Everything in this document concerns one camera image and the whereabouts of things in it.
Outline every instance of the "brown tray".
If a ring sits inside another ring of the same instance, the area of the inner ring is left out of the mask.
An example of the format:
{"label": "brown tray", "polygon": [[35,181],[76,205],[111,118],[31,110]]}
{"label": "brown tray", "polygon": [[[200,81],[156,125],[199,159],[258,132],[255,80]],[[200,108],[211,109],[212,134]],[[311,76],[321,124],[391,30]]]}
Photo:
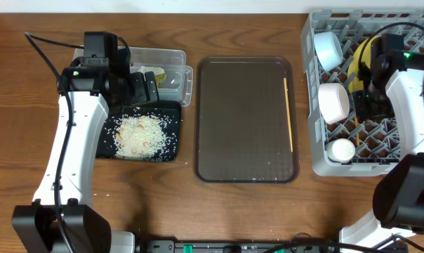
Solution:
{"label": "brown tray", "polygon": [[297,177],[293,75],[287,60],[206,58],[197,87],[194,168],[201,180],[288,183]]}

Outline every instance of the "black tray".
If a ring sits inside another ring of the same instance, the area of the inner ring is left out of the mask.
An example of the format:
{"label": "black tray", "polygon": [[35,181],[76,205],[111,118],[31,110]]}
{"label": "black tray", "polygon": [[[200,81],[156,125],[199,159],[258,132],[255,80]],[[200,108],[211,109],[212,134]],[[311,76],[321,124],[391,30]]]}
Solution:
{"label": "black tray", "polygon": [[138,116],[138,114],[151,115],[152,113],[154,113],[158,117],[168,116],[172,119],[172,122],[170,124],[167,124],[167,127],[165,129],[163,128],[163,131],[167,136],[172,136],[173,134],[175,134],[175,138],[172,139],[170,144],[166,146],[168,148],[167,153],[164,153],[161,156],[161,152],[159,151],[153,157],[151,157],[151,159],[148,160],[155,161],[161,158],[162,162],[173,161],[176,158],[179,149],[179,128],[181,119],[181,106],[178,102],[174,101],[159,101],[158,103],[142,105],[139,107],[139,109],[137,109],[137,107],[127,107],[123,109],[122,113],[109,116],[101,129],[96,157],[121,159],[115,156],[117,147],[114,144],[114,134],[112,133],[112,131],[110,131],[110,129],[113,130],[118,126],[118,124],[115,123],[116,119],[121,119],[123,116],[136,117]]}
{"label": "black tray", "polygon": [[299,159],[290,64],[280,57],[210,57],[199,73],[197,176],[219,183],[294,180]]}

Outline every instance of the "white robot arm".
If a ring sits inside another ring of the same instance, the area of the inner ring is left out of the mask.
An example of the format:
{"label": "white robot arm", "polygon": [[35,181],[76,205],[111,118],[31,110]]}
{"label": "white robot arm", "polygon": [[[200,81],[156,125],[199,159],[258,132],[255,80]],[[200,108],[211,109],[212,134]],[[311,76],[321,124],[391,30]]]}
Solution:
{"label": "white robot arm", "polygon": [[[109,107],[100,94],[91,96],[88,91],[69,92],[74,110],[74,125],[65,153],[60,178],[60,203],[66,205],[69,199],[90,207],[92,203],[92,173],[101,128],[107,119]],[[50,161],[44,178],[34,194],[33,201],[41,205],[54,205],[54,179],[56,167],[67,129],[68,109],[65,98],[59,98],[59,120]]]}
{"label": "white robot arm", "polygon": [[[402,36],[389,35],[382,38],[379,48],[391,46],[388,39],[400,40],[392,44],[402,45]],[[339,233],[340,242],[377,249],[392,243],[392,235],[424,233],[424,55],[409,59],[415,55],[402,48],[391,49],[375,59],[378,64],[371,72],[395,112],[402,161],[376,187],[374,210]]]}

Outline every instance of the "gray dish rack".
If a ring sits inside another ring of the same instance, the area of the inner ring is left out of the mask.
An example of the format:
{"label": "gray dish rack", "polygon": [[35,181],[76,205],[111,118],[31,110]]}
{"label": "gray dish rack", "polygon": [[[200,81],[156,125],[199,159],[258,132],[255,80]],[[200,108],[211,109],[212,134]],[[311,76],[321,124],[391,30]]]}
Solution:
{"label": "gray dish rack", "polygon": [[[357,47],[376,30],[394,22],[414,22],[424,26],[424,10],[370,11],[339,10],[315,11],[309,14],[301,32],[303,70],[307,76],[309,92],[309,127],[312,168],[320,176],[377,176],[388,173],[400,159],[399,134],[396,121],[366,120],[355,127],[355,112],[342,122],[326,124],[318,106],[318,86],[338,82],[346,89],[355,74],[347,75]],[[344,60],[330,72],[323,70],[314,50],[313,36],[320,32],[334,32],[340,41]],[[408,51],[424,53],[424,33],[415,27],[398,26],[384,32],[402,34]],[[325,145],[337,138],[347,138],[354,144],[359,134],[360,145],[356,155],[347,164],[328,159]]]}

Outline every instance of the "white cup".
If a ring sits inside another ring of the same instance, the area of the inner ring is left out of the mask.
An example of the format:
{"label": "white cup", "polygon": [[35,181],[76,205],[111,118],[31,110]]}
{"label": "white cup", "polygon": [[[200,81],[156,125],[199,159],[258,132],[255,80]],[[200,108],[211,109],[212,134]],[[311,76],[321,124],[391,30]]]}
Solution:
{"label": "white cup", "polygon": [[327,156],[334,162],[349,162],[355,155],[354,143],[341,138],[326,145]]}
{"label": "white cup", "polygon": [[319,110],[327,124],[347,118],[350,100],[345,87],[339,83],[320,84],[318,88]]}
{"label": "white cup", "polygon": [[322,32],[313,36],[313,44],[319,63],[327,72],[339,66],[343,61],[340,42],[333,32]]}

